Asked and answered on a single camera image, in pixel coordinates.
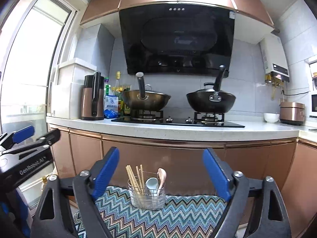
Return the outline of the left blue white gloved hand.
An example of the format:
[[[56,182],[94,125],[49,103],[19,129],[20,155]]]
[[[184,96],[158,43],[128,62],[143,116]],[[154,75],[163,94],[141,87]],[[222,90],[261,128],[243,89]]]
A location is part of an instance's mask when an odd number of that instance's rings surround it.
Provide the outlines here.
[[[21,190],[1,190],[1,229],[5,235],[31,237],[32,222],[31,211]]]

